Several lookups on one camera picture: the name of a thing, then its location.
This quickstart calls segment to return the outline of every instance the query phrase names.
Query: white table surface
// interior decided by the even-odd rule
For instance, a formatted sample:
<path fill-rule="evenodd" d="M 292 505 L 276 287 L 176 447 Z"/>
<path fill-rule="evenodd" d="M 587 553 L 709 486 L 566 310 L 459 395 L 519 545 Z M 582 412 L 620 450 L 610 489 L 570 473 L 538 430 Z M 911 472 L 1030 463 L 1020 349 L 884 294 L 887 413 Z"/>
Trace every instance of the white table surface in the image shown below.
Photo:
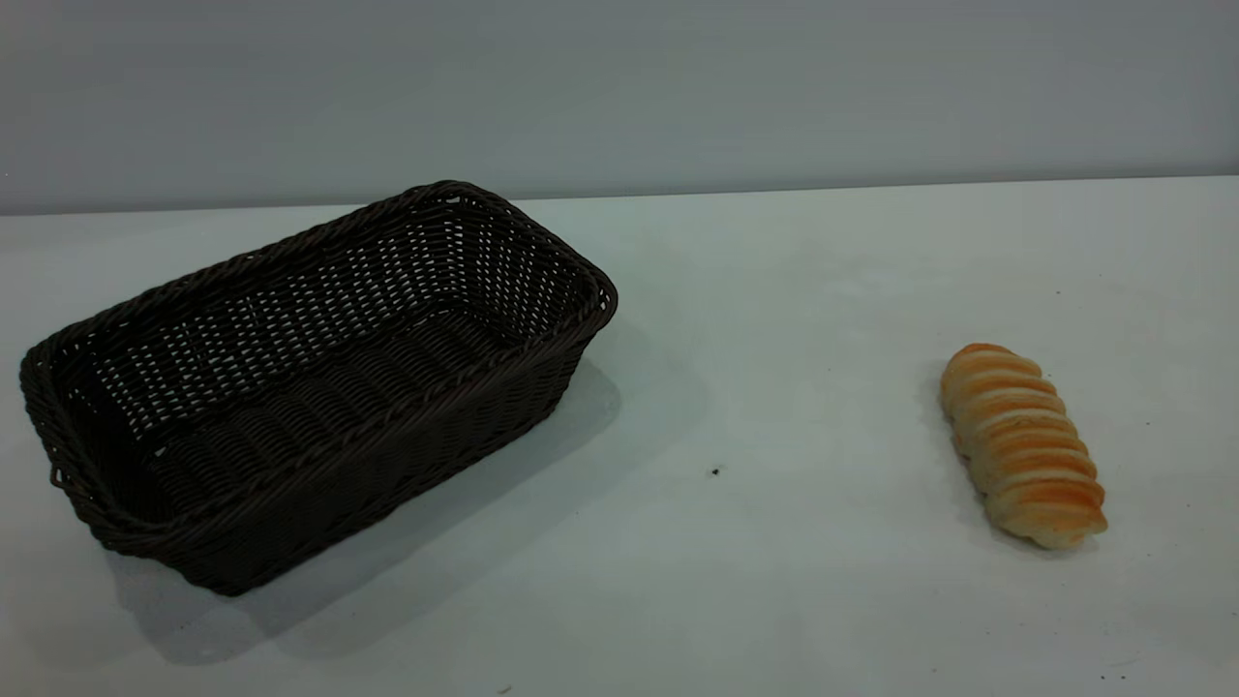
<path fill-rule="evenodd" d="M 1239 693 L 1239 178 L 523 207 L 620 287 L 563 406 L 233 600 L 94 542 L 17 363 L 347 208 L 0 218 L 2 691 Z M 1095 456 L 1078 552 L 991 531 L 952 453 L 935 381 L 980 339 Z"/>

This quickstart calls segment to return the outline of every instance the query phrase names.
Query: golden crust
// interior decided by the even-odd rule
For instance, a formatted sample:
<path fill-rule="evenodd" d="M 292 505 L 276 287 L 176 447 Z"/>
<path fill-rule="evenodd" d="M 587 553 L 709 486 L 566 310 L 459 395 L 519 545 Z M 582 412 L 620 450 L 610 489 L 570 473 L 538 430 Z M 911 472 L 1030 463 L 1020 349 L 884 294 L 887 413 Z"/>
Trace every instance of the golden crust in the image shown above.
<path fill-rule="evenodd" d="M 1051 550 L 1109 527 L 1097 465 L 1037 364 L 971 343 L 947 364 L 940 396 L 995 525 Z"/>

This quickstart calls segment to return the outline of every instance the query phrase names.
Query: dark brown wicker basket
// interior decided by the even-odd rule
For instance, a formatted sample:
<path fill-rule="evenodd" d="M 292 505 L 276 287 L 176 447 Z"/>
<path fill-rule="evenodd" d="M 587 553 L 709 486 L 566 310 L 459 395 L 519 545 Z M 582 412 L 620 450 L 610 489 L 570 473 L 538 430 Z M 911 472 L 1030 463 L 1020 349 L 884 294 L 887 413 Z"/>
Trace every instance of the dark brown wicker basket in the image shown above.
<path fill-rule="evenodd" d="M 61 329 L 21 387 L 104 547 L 239 595 L 546 418 L 615 308 L 567 244 L 446 181 Z"/>

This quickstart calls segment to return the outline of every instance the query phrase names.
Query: bread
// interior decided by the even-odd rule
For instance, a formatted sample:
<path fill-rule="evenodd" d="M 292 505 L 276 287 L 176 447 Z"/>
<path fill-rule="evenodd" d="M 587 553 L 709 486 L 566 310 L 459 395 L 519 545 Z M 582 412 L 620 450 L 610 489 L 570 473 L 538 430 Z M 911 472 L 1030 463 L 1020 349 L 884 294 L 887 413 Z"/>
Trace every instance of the bread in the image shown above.
<path fill-rule="evenodd" d="M 1097 465 L 1037 364 L 971 343 L 942 375 L 942 406 L 990 521 L 1048 550 L 1104 532 Z"/>

